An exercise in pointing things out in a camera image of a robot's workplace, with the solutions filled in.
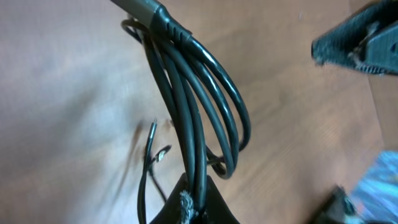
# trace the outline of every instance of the black cable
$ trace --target black cable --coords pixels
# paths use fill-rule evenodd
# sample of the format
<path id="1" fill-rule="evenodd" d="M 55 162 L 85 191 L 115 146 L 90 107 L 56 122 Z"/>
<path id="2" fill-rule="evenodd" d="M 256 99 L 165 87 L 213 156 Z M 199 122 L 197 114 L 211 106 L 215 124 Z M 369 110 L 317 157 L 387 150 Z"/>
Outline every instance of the black cable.
<path id="1" fill-rule="evenodd" d="M 162 188 L 160 187 L 159 183 L 157 182 L 156 178 L 155 178 L 155 173 L 154 173 L 154 169 L 153 169 L 153 165 L 156 162 L 159 162 L 160 160 L 163 159 L 164 155 L 166 153 L 168 153 L 170 151 L 170 149 L 172 148 L 171 145 L 165 146 L 163 147 L 163 149 L 161 149 L 151 160 L 150 160 L 150 164 L 148 164 L 148 168 L 146 168 L 148 170 L 149 176 L 152 179 L 153 183 L 155 184 L 155 188 L 158 191 L 158 193 L 160 194 L 160 196 L 162 197 L 162 200 L 164 203 L 166 203 L 167 201 L 167 197 L 166 194 L 164 194 Z"/>
<path id="2" fill-rule="evenodd" d="M 239 151 L 249 142 L 251 125 L 239 91 L 224 68 L 188 31 L 167 16 L 163 9 L 158 10 L 157 17 L 152 21 L 155 25 L 151 26 L 151 29 L 134 18 L 123 21 L 122 27 L 140 42 L 146 51 L 150 69 L 177 132 L 187 174 L 186 190 L 193 198 L 195 210 L 201 215 L 206 204 L 206 165 L 211 165 L 221 178 L 230 178 L 237 166 Z M 207 68 L 220 81 L 238 111 L 243 124 L 243 138 L 240 142 L 228 102 Z M 210 92 L 221 113 L 226 133 L 203 85 Z M 214 155 L 205 144 L 203 125 L 192 90 L 215 130 L 223 152 L 221 157 Z M 157 181 L 153 180 L 161 192 Z M 142 208 L 145 207 L 145 202 L 142 202 L 145 199 L 145 190 L 141 189 L 145 188 L 145 184 L 140 182 L 139 188 L 137 212 L 139 222 L 146 223 L 145 208 Z"/>
<path id="3" fill-rule="evenodd" d="M 149 169 L 148 164 L 150 163 L 150 149 L 152 147 L 152 142 L 155 137 L 156 121 L 150 126 L 150 131 L 147 139 L 147 144 L 145 146 L 144 155 L 144 168 L 142 170 L 141 180 L 139 182 L 138 188 L 138 199 L 137 199 L 137 212 L 139 223 L 146 223 L 146 206 L 145 206 L 145 184 L 147 180 L 147 171 Z"/>

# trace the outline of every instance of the wooden table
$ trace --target wooden table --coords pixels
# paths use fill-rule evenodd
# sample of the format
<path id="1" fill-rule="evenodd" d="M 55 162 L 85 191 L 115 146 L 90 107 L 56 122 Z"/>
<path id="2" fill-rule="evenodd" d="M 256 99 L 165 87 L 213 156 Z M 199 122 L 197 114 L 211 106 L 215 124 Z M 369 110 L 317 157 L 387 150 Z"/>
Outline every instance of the wooden table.
<path id="1" fill-rule="evenodd" d="M 252 120 L 233 177 L 210 175 L 241 223 L 304 223 L 335 184 L 351 189 L 382 147 L 367 76 L 316 67 L 311 41 L 347 0 L 163 3 L 220 60 Z M 0 223 L 137 223 L 142 150 L 173 149 L 155 171 L 183 172 L 174 129 L 142 47 L 110 1 L 3 0 L 0 6 Z M 218 145 L 204 120 L 208 145 Z M 147 184 L 147 216 L 162 201 Z"/>

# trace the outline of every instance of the wire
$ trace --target wire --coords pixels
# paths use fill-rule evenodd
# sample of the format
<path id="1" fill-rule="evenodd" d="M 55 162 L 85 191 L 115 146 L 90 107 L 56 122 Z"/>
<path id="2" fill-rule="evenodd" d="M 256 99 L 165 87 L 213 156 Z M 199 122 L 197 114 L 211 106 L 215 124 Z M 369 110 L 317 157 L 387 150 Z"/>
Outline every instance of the wire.
<path id="1" fill-rule="evenodd" d="M 134 18 L 123 21 L 122 27 L 145 49 L 150 69 L 170 113 L 180 143 L 187 176 L 186 190 L 194 199 L 195 210 L 201 215 L 206 205 L 206 166 L 212 166 L 222 179 L 230 178 L 238 164 L 239 151 L 242 151 L 249 142 L 251 124 L 246 106 L 238 89 L 220 63 L 190 34 L 184 36 L 178 33 L 179 25 L 176 22 L 165 25 L 167 31 L 170 31 L 169 35 L 176 39 L 150 31 Z M 226 90 L 239 114 L 243 126 L 243 137 L 240 142 L 231 108 L 215 78 Z M 205 89 L 214 99 L 226 131 Z M 215 130 L 223 152 L 221 157 L 214 155 L 206 146 L 203 125 L 193 93 L 202 104 Z M 160 194 L 164 195 L 153 175 L 151 177 Z M 139 188 L 137 212 L 139 222 L 146 223 L 146 219 L 143 219 L 145 202 L 142 202 L 145 199 L 145 190 L 141 189 L 145 188 L 145 184 L 140 183 Z"/>
<path id="2" fill-rule="evenodd" d="M 166 202 L 167 200 L 163 190 L 160 188 L 159 183 L 155 179 L 153 165 L 156 162 L 162 160 L 164 155 L 170 151 L 172 146 L 171 145 L 165 146 L 154 157 L 150 156 L 150 150 L 152 148 L 152 143 L 155 138 L 156 127 L 157 123 L 155 120 L 150 126 L 147 143 L 145 146 L 144 168 L 142 169 L 141 180 L 139 182 L 138 199 L 137 199 L 137 213 L 138 213 L 138 220 L 140 223 L 146 223 L 145 185 L 146 185 L 147 173 L 149 173 L 149 176 L 154 182 L 155 187 L 157 191 L 160 193 L 160 196 L 162 197 L 163 201 Z"/>

